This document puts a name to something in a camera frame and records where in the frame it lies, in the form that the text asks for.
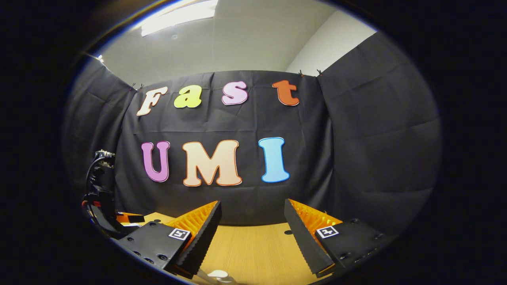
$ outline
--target pink letter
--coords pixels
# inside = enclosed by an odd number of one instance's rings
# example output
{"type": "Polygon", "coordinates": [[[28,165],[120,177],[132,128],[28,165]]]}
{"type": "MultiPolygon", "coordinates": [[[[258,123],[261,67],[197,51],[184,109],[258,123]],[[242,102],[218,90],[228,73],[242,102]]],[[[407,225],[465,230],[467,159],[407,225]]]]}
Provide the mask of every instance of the pink letter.
{"type": "Polygon", "coordinates": [[[237,105],[245,102],[248,99],[248,93],[245,90],[242,90],[245,88],[246,83],[243,81],[227,83],[222,89],[225,94],[222,96],[222,102],[225,105],[237,105]]]}
{"type": "Polygon", "coordinates": [[[145,142],[141,145],[142,156],[144,158],[144,169],[146,174],[155,182],[164,182],[169,178],[169,164],[167,163],[167,150],[170,147],[168,141],[159,141],[157,148],[160,150],[160,172],[156,172],[153,169],[152,163],[152,150],[153,144],[151,142],[145,142]]]}

